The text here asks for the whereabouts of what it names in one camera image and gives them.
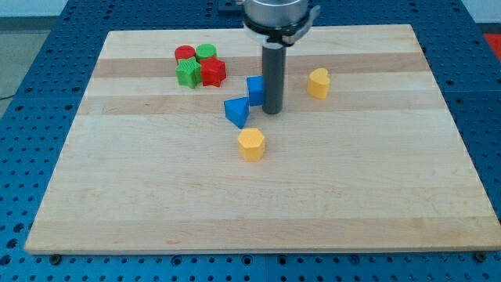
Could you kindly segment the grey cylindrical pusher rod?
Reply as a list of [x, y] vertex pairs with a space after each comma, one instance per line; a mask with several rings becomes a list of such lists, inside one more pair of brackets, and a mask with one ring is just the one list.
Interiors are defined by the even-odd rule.
[[279, 49], [262, 48], [262, 110], [267, 114], [278, 114], [283, 109], [286, 54], [285, 47]]

